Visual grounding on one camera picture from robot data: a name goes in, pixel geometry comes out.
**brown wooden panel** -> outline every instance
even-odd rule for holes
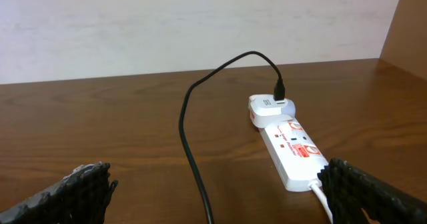
[[[427,79],[427,0],[400,0],[381,59]]]
[[[339,157],[427,201],[427,82],[378,60],[282,65],[298,121]],[[208,71],[0,86],[0,209],[80,164],[111,163],[106,223],[204,223],[181,147],[183,96]],[[226,69],[191,95],[185,130],[217,223],[327,223],[313,193],[284,189],[248,97],[270,67]]]

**white power strip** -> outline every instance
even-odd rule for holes
[[[260,132],[288,191],[322,185],[317,174],[328,162],[296,119],[271,124]]]

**white wall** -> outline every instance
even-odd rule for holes
[[[0,0],[0,83],[379,57],[397,2]]]

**wooden table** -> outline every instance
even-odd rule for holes
[[[280,70],[327,159],[427,201],[426,81],[377,59]],[[106,223],[204,223],[177,122],[187,88],[207,72],[0,86],[0,209],[104,161],[119,180]],[[248,97],[275,81],[270,67],[226,69],[191,95],[185,130],[216,223],[328,222],[313,193],[284,189],[248,117]]]

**black cable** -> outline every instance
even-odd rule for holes
[[[257,51],[248,51],[246,53],[243,53],[241,55],[238,55],[237,57],[234,57],[233,59],[227,61],[211,73],[209,73],[204,78],[200,79],[199,81],[196,81],[193,85],[191,85],[187,91],[187,94],[185,94],[184,102],[182,103],[181,108],[181,114],[179,115],[179,136],[181,137],[182,146],[184,148],[185,154],[187,155],[187,159],[189,162],[189,165],[191,167],[191,170],[193,171],[193,175],[195,178],[195,182],[197,183],[197,187],[199,188],[201,199],[203,201],[203,206],[205,207],[205,213],[207,218],[207,223],[213,224],[214,223],[214,215],[212,214],[211,210],[211,204],[209,202],[209,197],[207,196],[205,186],[203,185],[203,181],[201,180],[201,176],[199,173],[199,169],[197,168],[197,165],[195,164],[194,157],[191,154],[191,151],[188,146],[187,139],[185,138],[185,132],[184,132],[184,116],[185,116],[185,110],[187,109],[188,99],[191,94],[191,91],[193,91],[194,87],[197,87],[199,84],[203,83],[204,81],[208,80],[211,76],[215,75],[218,71],[221,71],[224,69],[224,67],[227,67],[228,65],[232,64],[233,62],[237,61],[238,59],[241,59],[242,57],[245,57],[247,55],[257,55],[260,56],[262,59],[266,60],[276,71],[278,74],[278,82],[274,88],[274,99],[275,100],[282,100],[285,98],[285,87],[283,86],[282,81],[282,75],[280,74],[279,69],[274,65],[272,61],[270,61],[264,54],[259,53]]]

